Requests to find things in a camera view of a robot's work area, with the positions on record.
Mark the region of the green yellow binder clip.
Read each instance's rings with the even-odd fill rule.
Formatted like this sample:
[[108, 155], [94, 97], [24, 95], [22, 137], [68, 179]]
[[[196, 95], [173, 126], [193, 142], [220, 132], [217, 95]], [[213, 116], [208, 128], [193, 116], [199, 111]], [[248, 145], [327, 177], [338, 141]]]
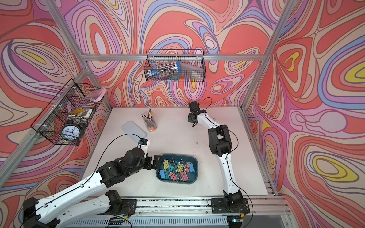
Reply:
[[181, 173], [185, 168], [185, 165], [183, 163], [180, 163], [176, 169], [178, 173]]

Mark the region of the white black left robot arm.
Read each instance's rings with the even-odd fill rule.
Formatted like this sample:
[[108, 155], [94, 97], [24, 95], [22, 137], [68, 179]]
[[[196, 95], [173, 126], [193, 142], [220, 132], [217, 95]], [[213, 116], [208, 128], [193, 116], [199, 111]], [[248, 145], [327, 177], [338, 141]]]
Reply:
[[160, 162], [160, 156], [151, 157], [143, 149], [133, 148], [123, 157], [105, 163], [84, 180], [59, 193], [26, 200], [21, 226], [63, 228], [93, 215], [133, 215], [136, 200], [121, 199], [111, 187], [142, 169], [157, 169]]

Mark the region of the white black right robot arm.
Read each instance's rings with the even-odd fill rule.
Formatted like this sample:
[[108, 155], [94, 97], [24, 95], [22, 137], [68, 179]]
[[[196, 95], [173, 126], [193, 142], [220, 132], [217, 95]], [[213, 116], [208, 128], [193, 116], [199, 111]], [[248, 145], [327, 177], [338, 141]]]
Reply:
[[198, 102], [191, 102], [189, 110], [188, 122], [207, 129], [209, 149], [216, 156], [222, 174], [223, 198], [211, 200], [213, 213], [239, 213], [244, 217], [251, 212], [251, 199], [244, 197], [247, 193], [238, 186], [234, 176], [231, 157], [233, 148], [228, 126], [212, 120]]

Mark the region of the pink binder clip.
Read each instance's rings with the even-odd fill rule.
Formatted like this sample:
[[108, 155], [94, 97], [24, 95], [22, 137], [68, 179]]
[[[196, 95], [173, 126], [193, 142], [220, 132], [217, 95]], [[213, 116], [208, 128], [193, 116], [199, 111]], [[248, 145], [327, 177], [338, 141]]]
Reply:
[[177, 181], [178, 180], [178, 176], [174, 172], [170, 172], [169, 177], [172, 181]]
[[186, 164], [186, 166], [185, 166], [185, 168], [184, 168], [184, 171], [185, 171], [186, 173], [189, 173], [189, 172], [190, 172], [190, 163], [189, 163], [189, 162]]

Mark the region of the dark teal storage tray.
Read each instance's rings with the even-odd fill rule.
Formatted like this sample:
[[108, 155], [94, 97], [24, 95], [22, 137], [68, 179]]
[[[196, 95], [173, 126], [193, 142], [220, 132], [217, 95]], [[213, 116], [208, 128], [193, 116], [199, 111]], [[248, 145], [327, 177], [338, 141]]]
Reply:
[[156, 178], [162, 182], [193, 184], [198, 178], [198, 161], [187, 155], [164, 154], [158, 157]]

